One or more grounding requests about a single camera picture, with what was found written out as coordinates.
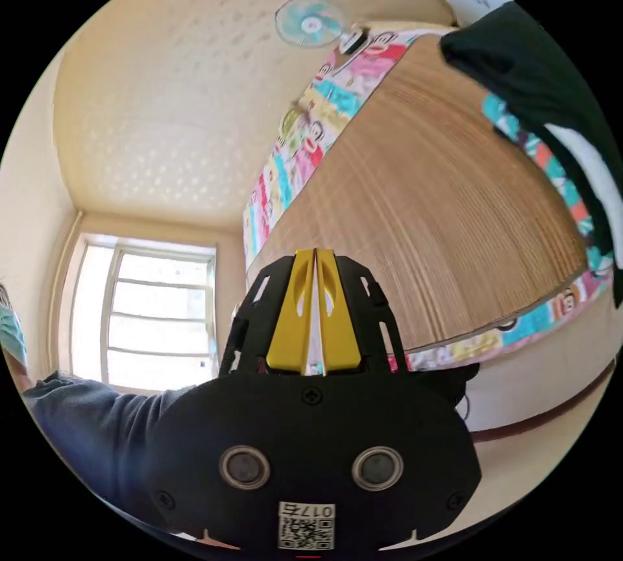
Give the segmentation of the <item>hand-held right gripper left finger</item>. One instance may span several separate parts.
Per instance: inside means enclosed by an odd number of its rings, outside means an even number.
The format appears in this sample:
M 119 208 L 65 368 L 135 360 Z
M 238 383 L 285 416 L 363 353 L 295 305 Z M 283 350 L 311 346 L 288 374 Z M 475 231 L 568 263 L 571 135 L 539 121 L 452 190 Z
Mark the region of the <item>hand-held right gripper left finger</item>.
M 297 251 L 266 363 L 271 370 L 305 370 L 310 341 L 315 251 Z

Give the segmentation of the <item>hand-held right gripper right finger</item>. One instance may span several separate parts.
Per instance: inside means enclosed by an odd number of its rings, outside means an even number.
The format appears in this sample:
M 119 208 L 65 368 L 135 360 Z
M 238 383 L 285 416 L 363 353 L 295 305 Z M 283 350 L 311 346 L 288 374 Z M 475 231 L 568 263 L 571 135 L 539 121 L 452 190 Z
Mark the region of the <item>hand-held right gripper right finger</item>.
M 319 325 L 324 370 L 356 370 L 361 355 L 335 254 L 316 250 Z

